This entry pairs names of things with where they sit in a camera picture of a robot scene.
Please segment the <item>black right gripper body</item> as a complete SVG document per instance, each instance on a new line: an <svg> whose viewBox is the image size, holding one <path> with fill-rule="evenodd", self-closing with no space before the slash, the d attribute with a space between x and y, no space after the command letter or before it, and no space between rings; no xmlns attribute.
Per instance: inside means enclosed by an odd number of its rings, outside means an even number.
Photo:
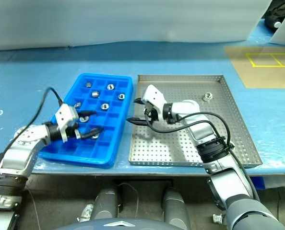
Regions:
<svg viewBox="0 0 285 230"><path fill-rule="evenodd" d="M147 118L143 122L143 126L148 126L147 122L151 125L153 122L158 121L158 112L150 102L145 103L144 114L147 115Z"/></svg>

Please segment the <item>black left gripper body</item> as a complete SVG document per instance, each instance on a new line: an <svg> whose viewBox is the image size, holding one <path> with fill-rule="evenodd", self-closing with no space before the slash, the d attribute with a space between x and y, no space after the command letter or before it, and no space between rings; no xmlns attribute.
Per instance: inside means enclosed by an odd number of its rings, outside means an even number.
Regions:
<svg viewBox="0 0 285 230"><path fill-rule="evenodd" d="M78 119L74 119L72 121L69 121L66 123L66 136L67 138L75 138L75 139L81 139L82 134L79 131L79 122Z"/></svg>

